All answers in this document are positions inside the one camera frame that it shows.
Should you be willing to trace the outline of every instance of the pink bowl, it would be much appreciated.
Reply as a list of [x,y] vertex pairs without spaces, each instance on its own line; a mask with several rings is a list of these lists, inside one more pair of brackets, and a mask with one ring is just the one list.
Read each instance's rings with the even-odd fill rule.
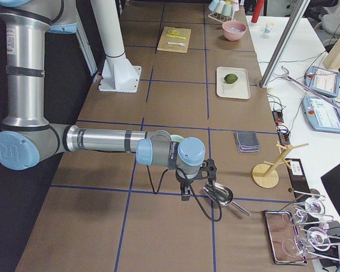
[[229,41],[236,41],[243,37],[247,26],[238,21],[226,21],[222,24],[223,35]]

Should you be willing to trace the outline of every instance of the brown table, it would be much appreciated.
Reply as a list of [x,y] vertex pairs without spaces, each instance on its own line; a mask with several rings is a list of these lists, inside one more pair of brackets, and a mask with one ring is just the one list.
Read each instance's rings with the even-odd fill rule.
[[[292,199],[285,167],[279,184],[257,186],[252,168],[278,156],[278,139],[249,31],[235,42],[207,18],[207,5],[128,2],[121,15],[127,58],[142,66],[137,93],[90,89],[77,125],[82,128],[167,130],[205,143],[246,217],[233,207],[212,223],[194,198],[181,201],[174,172],[153,195],[146,167],[133,154],[64,154],[17,271],[313,271],[312,265],[273,264],[262,211]],[[246,23],[244,11],[236,19]],[[192,30],[186,54],[156,51],[164,26]],[[218,66],[245,68],[249,100],[215,93]],[[254,130],[258,153],[237,152],[235,130]],[[151,167],[157,183],[164,169]],[[205,182],[194,189],[202,194]],[[200,197],[210,213],[209,199]]]

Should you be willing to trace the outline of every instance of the white tray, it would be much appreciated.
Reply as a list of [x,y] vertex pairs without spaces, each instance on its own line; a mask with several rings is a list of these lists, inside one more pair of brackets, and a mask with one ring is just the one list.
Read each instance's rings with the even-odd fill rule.
[[[227,74],[236,74],[238,80],[233,84],[227,84],[224,81]],[[225,98],[249,99],[250,89],[247,70],[232,67],[216,68],[216,94]]]

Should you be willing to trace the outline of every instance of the white table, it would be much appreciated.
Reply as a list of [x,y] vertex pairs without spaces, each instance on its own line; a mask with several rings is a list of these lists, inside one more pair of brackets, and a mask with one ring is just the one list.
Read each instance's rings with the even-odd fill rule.
[[[263,74],[268,63],[262,62],[270,61],[288,18],[260,16],[256,24],[250,22],[251,18],[251,16],[247,16],[247,21],[257,58],[260,62],[261,73]],[[263,31],[267,22],[274,23],[274,26],[271,33],[265,38]],[[307,58],[318,56],[324,51],[325,48],[322,46],[309,21],[302,18],[283,53],[281,61],[306,60]],[[313,65],[324,67],[321,60],[326,54],[323,53]],[[284,71],[281,69],[283,65],[289,69],[291,77],[294,79],[299,78],[299,81],[303,82],[305,71],[314,60],[315,58],[300,62],[279,63],[275,73],[283,74]],[[292,150],[288,157],[301,160],[309,187],[317,189],[326,196],[326,201],[324,202],[326,213],[334,216],[335,220],[340,223],[340,216],[332,202],[328,199],[328,194],[321,181],[322,175],[340,163],[340,134],[313,131],[307,123],[302,108],[300,108],[296,115],[305,91],[295,83],[284,79],[275,79],[268,84],[267,92],[279,97],[282,105],[286,106],[283,110],[283,118],[284,124],[289,129],[295,119],[291,131],[291,144],[297,146],[309,143],[309,146]],[[321,271],[321,267],[317,263],[314,262],[314,265],[316,271]]]

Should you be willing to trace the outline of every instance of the wooden board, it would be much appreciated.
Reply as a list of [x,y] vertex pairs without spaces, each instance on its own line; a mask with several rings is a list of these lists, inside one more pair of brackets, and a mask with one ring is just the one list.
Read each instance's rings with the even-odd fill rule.
[[[186,37],[185,40],[175,38],[175,37],[168,37],[169,30],[178,30],[178,36]],[[164,27],[163,33],[161,34],[158,50],[159,51],[169,51],[169,52],[178,52],[178,53],[186,53],[188,51],[189,41],[190,41],[190,33],[191,29],[187,28],[175,28],[175,27]],[[186,43],[186,46],[180,46],[175,44],[168,44],[168,41],[174,41],[176,43]]]

